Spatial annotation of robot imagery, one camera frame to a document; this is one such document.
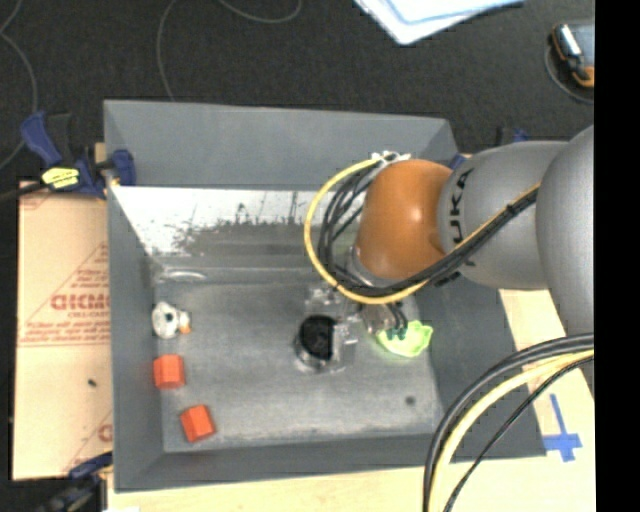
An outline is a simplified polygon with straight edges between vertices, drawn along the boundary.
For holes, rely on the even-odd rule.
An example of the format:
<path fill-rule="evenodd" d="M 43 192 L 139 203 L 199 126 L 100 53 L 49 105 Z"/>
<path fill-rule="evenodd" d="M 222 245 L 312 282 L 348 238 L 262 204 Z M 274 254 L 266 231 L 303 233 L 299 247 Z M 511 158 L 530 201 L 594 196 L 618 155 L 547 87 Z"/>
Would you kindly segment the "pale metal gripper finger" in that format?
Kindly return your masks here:
<path fill-rule="evenodd" d="M 304 299 L 304 312 L 343 321 L 356 313 L 356 303 L 331 287 L 311 285 Z"/>
<path fill-rule="evenodd" d="M 354 363 L 357 343 L 346 323 L 303 322 L 297 333 L 297 363 L 307 372 L 340 372 Z"/>

